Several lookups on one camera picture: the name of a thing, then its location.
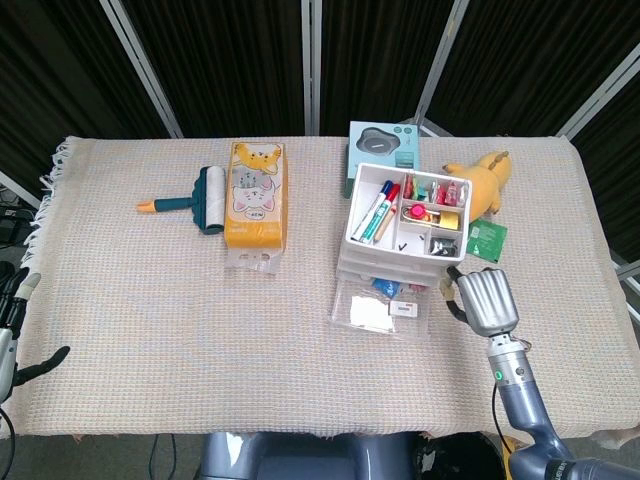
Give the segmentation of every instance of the tablecloth fringe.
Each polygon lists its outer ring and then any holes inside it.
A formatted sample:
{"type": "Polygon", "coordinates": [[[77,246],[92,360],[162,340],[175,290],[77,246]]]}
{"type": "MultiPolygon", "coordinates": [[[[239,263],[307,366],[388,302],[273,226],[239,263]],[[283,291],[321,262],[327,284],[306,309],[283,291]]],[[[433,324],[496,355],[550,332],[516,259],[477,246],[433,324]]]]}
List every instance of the tablecloth fringe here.
{"type": "Polygon", "coordinates": [[[53,161],[53,168],[51,169],[51,172],[49,175],[43,175],[40,177],[40,182],[44,185],[43,190],[46,193],[42,198],[42,202],[40,202],[40,208],[31,222],[31,226],[34,227],[34,230],[24,241],[24,244],[27,246],[27,251],[21,260],[22,267],[32,267],[33,258],[36,256],[38,249],[40,248],[40,239],[46,229],[51,201],[56,194],[56,184],[64,171],[65,161],[73,155],[73,147],[76,140],[76,137],[67,137],[64,142],[58,145],[56,153],[51,155],[51,160],[53,161]]]}

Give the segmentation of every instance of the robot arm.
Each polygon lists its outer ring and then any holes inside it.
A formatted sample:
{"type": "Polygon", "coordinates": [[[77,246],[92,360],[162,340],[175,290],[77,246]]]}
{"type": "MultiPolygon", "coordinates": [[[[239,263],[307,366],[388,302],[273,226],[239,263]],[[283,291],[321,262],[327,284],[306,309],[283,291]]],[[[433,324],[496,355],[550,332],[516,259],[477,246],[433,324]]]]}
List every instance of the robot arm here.
{"type": "Polygon", "coordinates": [[[462,275],[447,270],[451,280],[443,293],[449,310],[458,320],[488,338],[489,365],[500,392],[509,423],[527,432],[534,444],[514,452],[509,469],[515,480],[632,480],[640,472],[595,459],[574,460],[555,432],[524,347],[512,339],[518,312],[502,270],[485,269],[462,275]],[[464,310],[453,300],[451,281],[458,284],[464,310]]]}

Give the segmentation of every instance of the table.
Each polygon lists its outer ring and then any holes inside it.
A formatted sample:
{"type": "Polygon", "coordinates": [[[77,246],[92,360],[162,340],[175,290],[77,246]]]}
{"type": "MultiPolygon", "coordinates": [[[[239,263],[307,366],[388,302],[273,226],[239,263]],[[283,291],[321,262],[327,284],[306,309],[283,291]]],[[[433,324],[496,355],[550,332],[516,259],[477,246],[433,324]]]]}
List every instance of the table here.
{"type": "MultiPolygon", "coordinates": [[[[27,264],[42,273],[22,366],[67,344],[54,372],[16,389],[20,434],[493,431],[484,339],[434,292],[429,340],[329,325],[349,202],[344,138],[270,138],[289,161],[289,238],[275,277],[225,270],[224,239],[188,211],[139,201],[189,194],[234,139],[70,137],[27,264]]],[[[561,436],[640,424],[640,353],[578,153],[559,138],[424,138],[422,168],[508,150],[496,223],[516,334],[561,436]]],[[[463,271],[488,264],[468,256],[463,271]]],[[[507,428],[502,406],[498,418],[507,428]]]]}

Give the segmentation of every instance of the green card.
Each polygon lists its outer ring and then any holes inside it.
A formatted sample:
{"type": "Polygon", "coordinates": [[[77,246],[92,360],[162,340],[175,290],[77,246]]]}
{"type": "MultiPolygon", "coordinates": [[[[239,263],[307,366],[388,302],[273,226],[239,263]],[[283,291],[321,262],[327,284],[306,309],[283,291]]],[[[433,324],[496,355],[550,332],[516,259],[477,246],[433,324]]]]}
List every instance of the green card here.
{"type": "Polygon", "coordinates": [[[506,236],[506,227],[478,219],[469,225],[467,253],[498,263],[506,236]]]}

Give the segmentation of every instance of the stuffed animal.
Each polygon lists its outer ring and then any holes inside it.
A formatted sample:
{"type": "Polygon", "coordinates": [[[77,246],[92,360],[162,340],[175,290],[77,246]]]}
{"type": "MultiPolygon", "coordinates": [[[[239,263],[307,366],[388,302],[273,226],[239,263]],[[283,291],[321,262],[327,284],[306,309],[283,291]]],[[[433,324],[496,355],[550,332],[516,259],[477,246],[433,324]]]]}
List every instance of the stuffed animal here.
{"type": "Polygon", "coordinates": [[[471,180],[470,221],[473,222],[487,210],[491,213],[500,210],[500,190],[511,176],[509,152],[491,152],[470,167],[448,163],[442,168],[454,177],[471,180]]]}

